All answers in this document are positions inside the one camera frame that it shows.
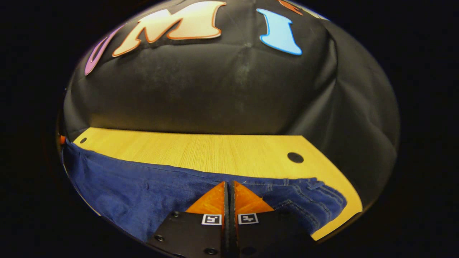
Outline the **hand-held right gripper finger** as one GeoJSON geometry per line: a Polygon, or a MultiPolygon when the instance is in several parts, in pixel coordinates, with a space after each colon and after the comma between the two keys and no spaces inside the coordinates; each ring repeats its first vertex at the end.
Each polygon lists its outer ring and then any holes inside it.
{"type": "Polygon", "coordinates": [[[147,244],[171,258],[221,258],[227,220],[228,184],[221,182],[184,212],[169,212],[147,244]]]}
{"type": "Polygon", "coordinates": [[[275,211],[237,181],[229,189],[232,258],[303,258],[315,246],[293,213],[275,211]]]}

